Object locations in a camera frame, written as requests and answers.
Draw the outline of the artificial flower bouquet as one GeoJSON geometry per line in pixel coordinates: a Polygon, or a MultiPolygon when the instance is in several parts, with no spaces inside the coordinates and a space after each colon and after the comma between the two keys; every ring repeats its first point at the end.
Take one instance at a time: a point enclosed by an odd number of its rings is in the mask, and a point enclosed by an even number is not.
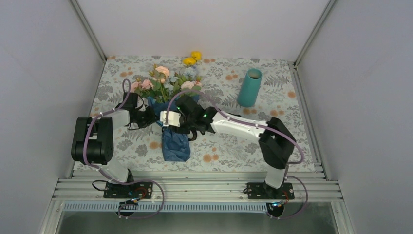
{"type": "Polygon", "coordinates": [[[190,56],[183,59],[181,71],[155,64],[148,77],[136,78],[131,84],[131,91],[155,103],[166,103],[182,90],[200,91],[202,77],[197,64],[201,60],[202,53],[192,51],[190,56]]]}

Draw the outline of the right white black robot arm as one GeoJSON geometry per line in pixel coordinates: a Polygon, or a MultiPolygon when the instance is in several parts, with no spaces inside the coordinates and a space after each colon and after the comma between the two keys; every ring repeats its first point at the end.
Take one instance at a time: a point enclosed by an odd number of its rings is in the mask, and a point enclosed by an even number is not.
{"type": "Polygon", "coordinates": [[[161,114],[161,121],[179,133],[228,134],[257,142],[268,165],[264,193],[269,198],[276,198],[282,193],[290,156],[298,146],[280,119],[273,117],[269,121],[258,121],[224,112],[217,107],[203,108],[188,95],[180,96],[175,105],[174,111],[168,108],[161,114]]]}

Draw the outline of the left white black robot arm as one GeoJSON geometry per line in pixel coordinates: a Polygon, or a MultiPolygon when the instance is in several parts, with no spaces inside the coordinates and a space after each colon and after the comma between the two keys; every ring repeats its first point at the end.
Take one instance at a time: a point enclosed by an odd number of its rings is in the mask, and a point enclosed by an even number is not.
{"type": "Polygon", "coordinates": [[[135,93],[124,93],[123,101],[96,117],[78,117],[71,147],[73,161],[100,172],[110,183],[117,183],[116,191],[123,197],[135,192],[130,169],[114,156],[114,133],[117,129],[136,125],[146,128],[158,120],[152,107],[135,93]]]}

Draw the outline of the blue wrapping paper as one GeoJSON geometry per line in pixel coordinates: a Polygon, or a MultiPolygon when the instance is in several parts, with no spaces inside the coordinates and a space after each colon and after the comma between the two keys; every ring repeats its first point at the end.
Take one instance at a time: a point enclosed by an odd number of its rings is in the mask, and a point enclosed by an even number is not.
{"type": "MultiPolygon", "coordinates": [[[[147,101],[157,117],[160,116],[161,111],[167,109],[170,103],[170,101],[158,103],[152,97],[148,97],[147,101]]],[[[162,127],[161,149],[164,161],[186,162],[190,158],[190,145],[187,134],[176,133],[170,128],[164,128],[159,120],[156,123],[162,127]]]]}

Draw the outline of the black ribbon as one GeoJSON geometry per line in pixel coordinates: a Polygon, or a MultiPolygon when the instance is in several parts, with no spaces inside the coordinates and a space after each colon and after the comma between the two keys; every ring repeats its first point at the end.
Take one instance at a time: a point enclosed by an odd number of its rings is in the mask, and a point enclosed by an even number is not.
{"type": "Polygon", "coordinates": [[[188,141],[195,141],[198,137],[198,131],[196,129],[190,129],[187,134],[188,141]]]}

